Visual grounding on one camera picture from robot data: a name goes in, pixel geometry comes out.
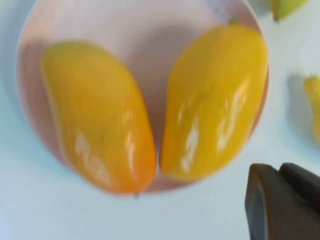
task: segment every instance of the table surface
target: table surface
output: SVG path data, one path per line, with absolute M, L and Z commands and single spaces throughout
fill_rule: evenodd
M 319 0 L 279 24 L 268 0 L 249 0 L 270 54 L 268 96 L 256 131 L 213 177 L 139 199 L 110 196 L 70 173 L 25 120 L 16 97 L 15 52 L 34 2 L 0 1 L 1 240 L 248 240 L 244 198 L 252 163 L 278 168 L 292 162 L 320 175 L 303 92 L 304 77 L 320 74 Z

